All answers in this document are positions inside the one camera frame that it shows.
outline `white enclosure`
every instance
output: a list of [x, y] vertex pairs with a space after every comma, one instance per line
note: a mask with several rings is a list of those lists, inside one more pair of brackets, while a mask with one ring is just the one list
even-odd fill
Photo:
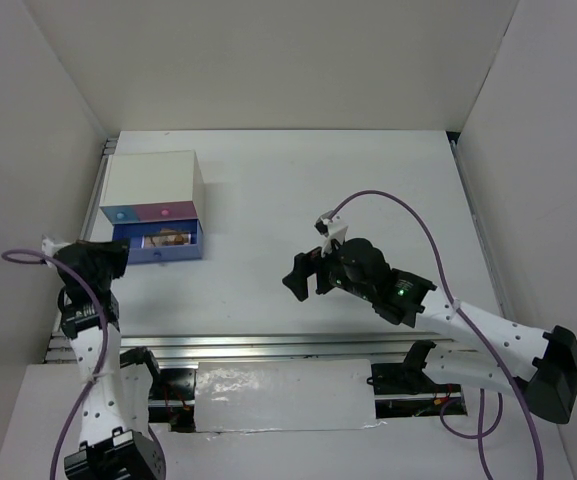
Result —
[[[263, 131], [277, 128], [302, 131]], [[257, 131], [180, 132], [196, 129]], [[375, 187], [410, 199], [429, 218], [460, 295], [497, 308], [485, 257], [507, 315], [577, 334], [577, 0], [0, 0], [0, 253], [37, 247], [43, 233], [84, 235], [103, 145], [129, 130], [151, 131], [139, 134], [142, 147], [131, 143], [136, 133], [123, 133], [120, 148], [131, 151], [200, 144], [208, 188], [222, 205], [212, 212], [208, 205], [214, 249], [206, 269], [192, 267], [205, 276], [184, 285], [196, 304], [180, 289], [138, 294], [129, 278], [117, 283], [131, 334], [153, 334], [138, 320], [148, 314], [154, 334], [220, 333], [228, 330], [224, 312], [240, 319], [240, 333], [391, 331], [346, 297], [311, 300], [299, 305], [302, 316], [289, 318], [279, 277], [270, 281], [275, 269], [290, 268], [290, 256], [319, 241], [316, 215]], [[446, 130], [462, 131], [456, 154], [472, 217]], [[253, 135], [255, 144], [226, 147], [224, 136], [235, 133]], [[312, 140], [325, 135], [338, 136], [323, 142], [328, 149]], [[328, 172], [339, 165], [344, 173], [331, 181]], [[295, 191], [301, 172], [311, 174], [303, 188], [315, 202]], [[280, 177], [274, 196], [259, 202], [272, 175]], [[392, 265], [436, 280], [413, 222], [385, 200], [358, 202], [345, 215], [350, 235], [375, 240]], [[271, 230], [250, 220], [275, 211], [282, 217], [267, 219]], [[382, 226], [381, 216], [390, 223]], [[92, 224], [95, 236], [107, 238], [108, 225]], [[234, 243], [241, 256], [225, 249], [231, 232], [241, 237]], [[264, 242], [276, 245], [276, 255], [253, 254]], [[240, 296], [212, 305], [199, 290], [215, 272], [232, 273], [228, 265], [243, 269], [237, 287], [250, 295], [249, 316]], [[153, 282], [179, 274], [148, 269]], [[235, 291], [219, 282], [219, 291]], [[49, 450], [79, 389], [71, 367], [34, 365], [49, 342], [58, 287], [54, 272], [0, 260], [1, 479], [47, 475]], [[175, 295], [167, 307], [166, 293]], [[276, 322], [265, 321], [271, 315]], [[475, 444], [455, 440], [434, 419], [398, 422], [354, 436], [161, 434], [167, 451], [181, 452], [172, 469], [183, 478], [483, 476]], [[474, 428], [472, 415], [459, 423]], [[570, 425], [539, 427], [546, 478], [571, 478], [568, 460], [577, 478], [577, 405]], [[516, 405], [487, 447], [495, 478], [533, 478]], [[267, 462], [255, 462], [259, 452]]]

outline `white panel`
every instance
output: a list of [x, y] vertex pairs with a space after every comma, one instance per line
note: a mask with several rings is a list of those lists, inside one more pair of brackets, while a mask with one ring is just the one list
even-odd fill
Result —
[[195, 152], [111, 155], [100, 205], [192, 201], [196, 163]]
[[[0, 253], [79, 233], [102, 140], [17, 0], [0, 1]], [[54, 271], [0, 259], [0, 447], [29, 362], [54, 319]]]
[[[79, 391], [77, 367], [33, 365], [21, 389], [0, 458], [0, 480], [46, 478], [62, 422]], [[468, 417], [450, 417], [455, 428], [475, 432], [479, 395], [466, 392]], [[495, 416], [489, 395], [486, 424]], [[516, 402], [506, 402], [499, 429], [487, 437], [495, 480], [533, 480], [535, 454]], [[77, 450], [78, 419], [63, 454]], [[535, 419], [544, 450], [546, 478], [572, 480], [557, 427]], [[477, 444], [456, 439], [439, 419], [391, 419], [376, 428], [326, 432], [167, 432], [156, 426], [168, 464], [167, 478], [193, 480], [481, 479]], [[65, 479], [63, 470], [58, 470]]]
[[517, 0], [26, 0], [104, 126], [461, 130]]
[[[312, 288], [300, 304], [281, 283], [294, 255], [321, 244], [317, 217], [366, 188], [410, 202], [436, 237], [452, 289], [496, 312], [445, 133], [124, 132], [117, 153], [184, 149], [197, 151], [206, 182], [204, 259], [129, 266], [113, 283], [124, 335], [397, 331], [344, 292], [317, 296]], [[391, 266], [438, 281], [430, 246], [401, 207], [362, 198], [342, 215], [349, 238], [366, 237]], [[111, 236], [99, 213], [92, 239]]]
[[577, 334], [577, 0], [520, 3], [459, 153], [517, 320]]
[[200, 363], [198, 432], [357, 430], [377, 425], [365, 359]]

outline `drawer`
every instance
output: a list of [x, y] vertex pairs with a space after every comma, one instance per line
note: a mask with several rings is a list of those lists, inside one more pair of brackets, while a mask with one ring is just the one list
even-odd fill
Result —
[[135, 205], [133, 209], [140, 222], [165, 222], [197, 218], [197, 210], [192, 202]]
[[112, 239], [122, 238], [130, 239], [128, 264], [177, 262], [203, 256], [203, 232], [196, 219], [117, 224]]
[[110, 223], [112, 224], [122, 224], [122, 223], [136, 223], [139, 221], [137, 212], [132, 207], [119, 206], [119, 207], [101, 207]]

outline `white drawer box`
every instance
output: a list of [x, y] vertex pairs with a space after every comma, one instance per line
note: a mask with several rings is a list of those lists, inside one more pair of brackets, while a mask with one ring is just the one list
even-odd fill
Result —
[[113, 224], [203, 224], [204, 182], [195, 152], [111, 155], [99, 206]]

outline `wire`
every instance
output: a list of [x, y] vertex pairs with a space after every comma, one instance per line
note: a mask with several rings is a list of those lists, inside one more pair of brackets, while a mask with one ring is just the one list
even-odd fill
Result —
[[[497, 418], [495, 418], [495, 421], [493, 422], [492, 426], [488, 430], [481, 433], [481, 438], [487, 437], [492, 432], [494, 432], [497, 429], [497, 427], [499, 426], [499, 423], [501, 422], [501, 417], [504, 413], [504, 397], [501, 393], [498, 393], [497, 395], [498, 395], [497, 398], [499, 399], [499, 408], [497, 410]], [[439, 412], [439, 420], [441, 420], [441, 424], [446, 428], [446, 430], [448, 430], [453, 435], [456, 435], [457, 437], [460, 437], [460, 438], [465, 438], [466, 440], [477, 440], [480, 436], [478, 433], [473, 434], [473, 435], [469, 435], [467, 433], [458, 432], [457, 430], [452, 428], [450, 425], [448, 425], [448, 423], [446, 422], [446, 418], [445, 418], [446, 410], [448, 409], [448, 407], [450, 407], [450, 405], [457, 403], [460, 400], [461, 400], [461, 398], [452, 398], [452, 399], [448, 400], [447, 402], [445, 402], [441, 406], [441, 411]]]
[[[452, 395], [452, 383], [446, 384], [446, 387], [448, 387], [448, 392], [446, 393], [445, 397], [439, 398], [440, 403], [438, 403], [437, 405], [441, 405], [442, 403], [446, 403], [448, 401], [448, 399], [450, 398], [450, 396]], [[439, 391], [437, 388], [435, 388], [435, 396], [433, 397], [433, 400], [437, 401], [437, 395], [439, 395]]]
[[164, 385], [164, 403], [166, 405], [166, 412], [168, 413], [168, 421], [172, 422], [172, 410], [170, 409], [170, 404], [168, 403], [168, 388]]
[[184, 397], [181, 396], [181, 394], [177, 391], [177, 389], [174, 387], [174, 385], [169, 384], [170, 386], [170, 390], [172, 391], [172, 393], [175, 394], [175, 396], [179, 399], [179, 401], [181, 401], [181, 404], [184, 407], [184, 410], [188, 411], [190, 410], [190, 407], [188, 405], [186, 405], [186, 401], [184, 400]]
[[[28, 259], [24, 259], [24, 258], [16, 258], [15, 256], [18, 256], [18, 255], [30, 256], [30, 257], [37, 258], [39, 260], [28, 260]], [[61, 453], [61, 448], [63, 447], [64, 440], [66, 439], [66, 434], [68, 433], [68, 430], [70, 429], [70, 426], [72, 424], [73, 419], [75, 418], [77, 410], [79, 410], [79, 407], [81, 407], [81, 405], [84, 403], [84, 400], [86, 400], [86, 397], [90, 393], [90, 390], [92, 390], [92, 387], [95, 385], [95, 380], [94, 380], [95, 376], [99, 374], [99, 372], [103, 368], [104, 362], [106, 360], [106, 353], [108, 352], [108, 319], [106, 318], [106, 315], [104, 313], [104, 309], [101, 306], [101, 302], [97, 298], [97, 295], [95, 295], [95, 292], [92, 290], [92, 288], [90, 288], [90, 285], [88, 285], [86, 283], [86, 281], [77, 272], [75, 272], [72, 268], [70, 268], [65, 263], [63, 263], [63, 262], [61, 262], [61, 261], [59, 261], [53, 257], [50, 257], [50, 256], [48, 256], [48, 255], [46, 255], [43, 252], [40, 252], [38, 250], [31, 250], [31, 249], [27, 249], [27, 248], [15, 248], [13, 250], [7, 250], [1, 254], [1, 258], [6, 260], [7, 262], [17, 263], [17, 264], [22, 264], [22, 265], [44, 265], [46, 263], [53, 264], [58, 269], [63, 270], [68, 275], [70, 275], [73, 278], [73, 280], [75, 280], [79, 284], [79, 286], [86, 292], [86, 294], [90, 298], [90, 301], [92, 302], [93, 306], [95, 307], [95, 311], [97, 312], [97, 315], [99, 315], [99, 324], [101, 326], [101, 331], [102, 331], [102, 342], [101, 342], [101, 350], [99, 352], [99, 358], [97, 359], [97, 363], [95, 364], [95, 367], [93, 368], [93, 371], [92, 371], [91, 378], [93, 380], [86, 382], [84, 387], [81, 389], [79, 396], [75, 400], [75, 404], [73, 405], [72, 409], [70, 410], [70, 413], [68, 413], [68, 416], [66, 417], [66, 421], [64, 422], [64, 425], [61, 428], [61, 432], [59, 432], [59, 437], [57, 438], [57, 443], [55, 444], [55, 449], [53, 451], [52, 459], [50, 461], [50, 480], [56, 480], [56, 478], [57, 478], [57, 464], [59, 463], [59, 455]], [[152, 429], [150, 429], [150, 427], [148, 427], [148, 431], [150, 432], [150, 436], [152, 437], [153, 442], [155, 442], [155, 444], [157, 445], [159, 450], [162, 452], [162, 457], [164, 458], [164, 470], [165, 470], [165, 461], [166, 460], [165, 460], [165, 457], [163, 455], [163, 450], [161, 448], [161, 444], [159, 443], [159, 440], [155, 436]]]
[[479, 419], [477, 421], [477, 450], [479, 451], [479, 460], [481, 461], [481, 467], [484, 469], [486, 478], [488, 480], [493, 480], [492, 473], [488, 468], [488, 462], [486, 461], [486, 452], [484, 452], [484, 410], [486, 409], [486, 391], [482, 388], [479, 390]]
[[[443, 262], [441, 260], [441, 255], [439, 254], [439, 249], [437, 248], [437, 243], [435, 242], [435, 239], [433, 238], [432, 234], [430, 233], [430, 230], [428, 229], [428, 227], [427, 227], [426, 223], [423, 221], [423, 219], [406, 202], [404, 202], [403, 200], [401, 200], [398, 197], [395, 197], [394, 195], [391, 195], [391, 194], [386, 193], [386, 192], [382, 192], [380, 190], [362, 190], [360, 192], [354, 193], [353, 195], [350, 195], [343, 202], [341, 202], [337, 206], [337, 208], [335, 208], [330, 213], [329, 218], [333, 218], [335, 215], [337, 215], [342, 208], [344, 208], [348, 203], [350, 203], [355, 198], [361, 197], [364, 195], [379, 195], [382, 197], [386, 197], [386, 198], [392, 200], [393, 202], [399, 204], [400, 206], [402, 206], [404, 209], [406, 209], [406, 211], [408, 211], [408, 213], [410, 213], [415, 218], [415, 220], [417, 220], [417, 223], [419, 224], [421, 229], [426, 234], [426, 238], [428, 239], [428, 242], [430, 243], [430, 247], [432, 248], [433, 254], [435, 256], [435, 262], [437, 263], [437, 270], [439, 271], [439, 278], [441, 280], [442, 288], [444, 289], [444, 292], [446, 294], [446, 297], [448, 298], [449, 303], [454, 304], [455, 297], [452, 295], [452, 292], [450, 291], [450, 288], [448, 287], [448, 280], [446, 279], [446, 272], [444, 270], [444, 265], [443, 265]], [[537, 432], [537, 426], [535, 425], [535, 421], [533, 420], [532, 415], [530, 413], [530, 410], [528, 409], [528, 404], [526, 403], [526, 400], [524, 399], [524, 397], [521, 393], [521, 390], [519, 389], [519, 385], [517, 385], [517, 382], [515, 381], [515, 379], [512, 376], [512, 373], [510, 372], [510, 369], [508, 368], [508, 366], [504, 362], [503, 358], [501, 358], [501, 356], [499, 355], [499, 353], [497, 352], [497, 350], [495, 349], [493, 344], [490, 343], [490, 340], [488, 340], [488, 338], [486, 338], [486, 336], [483, 334], [483, 332], [481, 330], [479, 330], [477, 325], [466, 314], [466, 312], [464, 312], [461, 308], [458, 308], [457, 313], [461, 316], [461, 318], [463, 318], [464, 322], [466, 322], [466, 324], [471, 328], [471, 330], [475, 333], [475, 335], [479, 338], [479, 340], [481, 340], [481, 342], [484, 344], [486, 349], [493, 356], [493, 358], [495, 359], [495, 361], [499, 365], [499, 368], [501, 368], [502, 372], [504, 373], [504, 375], [508, 379], [508, 383], [510, 383], [511, 388], [512, 388], [515, 396], [517, 397], [517, 401], [519, 402], [519, 406], [521, 407], [521, 411], [523, 412], [524, 417], [526, 419], [526, 423], [528, 424], [528, 430], [530, 431], [530, 437], [532, 438], [532, 443], [533, 443], [533, 446], [535, 449], [535, 457], [536, 457], [536, 461], [537, 461], [537, 480], [543, 480], [543, 478], [544, 478], [544, 455], [543, 455], [543, 450], [541, 448], [541, 442], [539, 441], [539, 433]], [[483, 438], [483, 437], [481, 437], [479, 435], [479, 432], [477, 433], [477, 435], [479, 437], [478, 443], [481, 444], [481, 438]], [[488, 466], [487, 466], [487, 463], [485, 460], [485, 456], [483, 454], [483, 447], [480, 448], [479, 453], [480, 453], [479, 457], [480, 457], [480, 460], [482, 463], [482, 467], [484, 468], [484, 472], [486, 472], [486, 474], [488, 475], [490, 472], [488, 471]]]

